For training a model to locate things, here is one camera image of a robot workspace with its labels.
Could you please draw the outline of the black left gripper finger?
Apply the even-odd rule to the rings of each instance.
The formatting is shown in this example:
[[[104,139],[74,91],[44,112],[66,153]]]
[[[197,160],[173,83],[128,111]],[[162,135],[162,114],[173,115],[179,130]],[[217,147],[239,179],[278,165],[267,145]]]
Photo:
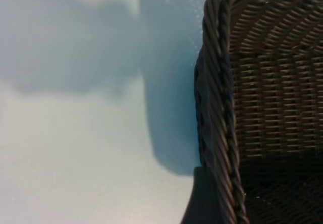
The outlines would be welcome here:
[[[222,224],[216,183],[209,170],[194,169],[191,196],[181,221],[182,224]]]

